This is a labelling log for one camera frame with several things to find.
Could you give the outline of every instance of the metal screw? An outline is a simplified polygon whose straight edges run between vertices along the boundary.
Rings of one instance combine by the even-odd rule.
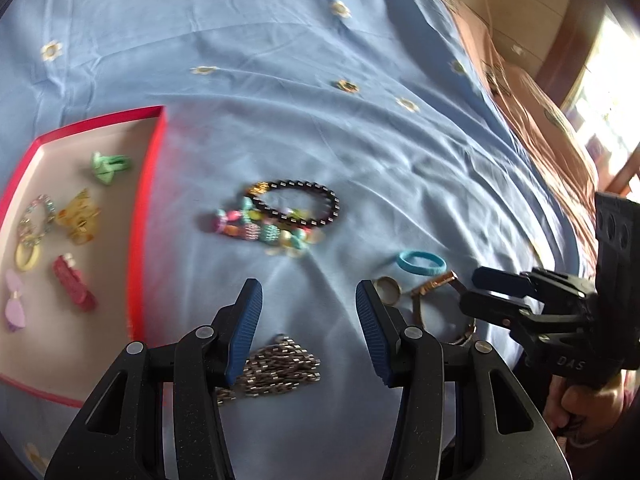
[[[422,337],[422,330],[417,326],[408,326],[404,329],[404,335],[409,339],[420,339]]]
[[[476,341],[474,346],[481,354],[488,354],[494,349],[494,347],[492,347],[487,341]]]
[[[135,355],[143,351],[144,345],[140,341],[134,341],[127,345],[127,354]]]
[[[196,330],[196,337],[198,339],[208,339],[213,335],[213,329],[209,325],[201,326]]]

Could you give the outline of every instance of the flower embroidery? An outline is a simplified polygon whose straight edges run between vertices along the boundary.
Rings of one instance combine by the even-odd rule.
[[[62,55],[62,43],[51,41],[40,49],[43,61],[53,61]]]
[[[356,92],[358,92],[360,90],[358,88],[358,85],[356,85],[355,83],[352,83],[350,81],[347,81],[346,79],[340,79],[340,80],[336,81],[334,83],[334,86],[336,88],[339,88],[343,92],[348,92],[350,94],[355,94]]]
[[[31,442],[24,446],[24,453],[38,473],[44,476],[44,473],[47,472],[47,467],[49,466],[49,460],[41,457],[38,448]]]
[[[544,108],[543,110],[545,112],[546,119],[553,124],[553,126],[566,132],[564,124],[562,124],[562,121],[558,118],[554,110],[549,108]]]
[[[341,1],[336,1],[331,4],[331,12],[336,16],[340,16],[341,18],[351,17],[351,11],[349,10],[349,7],[347,7]]]
[[[482,63],[484,64],[484,75],[489,83],[489,90],[491,93],[494,96],[504,94],[507,97],[511,97],[511,91],[508,88],[509,84],[504,76],[502,67],[498,64],[492,66],[484,61]]]
[[[465,67],[462,66],[462,63],[460,63],[457,59],[454,59],[451,62],[451,69],[453,70],[453,72],[455,72],[456,74],[459,75],[463,75],[465,74]]]
[[[397,98],[396,102],[402,108],[406,108],[410,112],[418,112],[418,111],[420,111],[420,108],[418,108],[418,105],[416,103],[414,103],[413,101],[409,101],[409,99]]]
[[[207,75],[215,72],[218,69],[217,66],[195,66],[191,69],[192,74]]]

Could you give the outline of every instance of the yellow hair clip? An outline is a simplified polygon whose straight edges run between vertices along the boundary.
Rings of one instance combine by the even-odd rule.
[[[89,190],[83,189],[60,210],[56,223],[69,229],[68,236],[76,245],[85,244],[95,238],[98,231],[100,208],[89,197]]]
[[[20,272],[33,269],[40,257],[40,245],[26,245],[18,242],[15,248],[15,266]]]

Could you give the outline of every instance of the yellow hair tie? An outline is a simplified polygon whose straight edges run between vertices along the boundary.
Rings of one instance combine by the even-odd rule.
[[[15,266],[18,270],[22,272],[27,272],[27,270],[33,269],[38,258],[40,257],[40,245],[35,244],[30,246],[31,254],[27,259],[27,255],[25,251],[27,250],[27,246],[23,243],[18,243],[18,246],[15,248]]]

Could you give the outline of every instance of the metal chain bracelet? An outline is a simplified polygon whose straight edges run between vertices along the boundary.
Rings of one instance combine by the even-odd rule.
[[[292,338],[280,334],[273,345],[252,354],[244,364],[242,375],[233,388],[217,388],[218,405],[236,398],[237,393],[247,397],[284,394],[300,384],[320,380],[317,371],[320,359],[303,349]]]

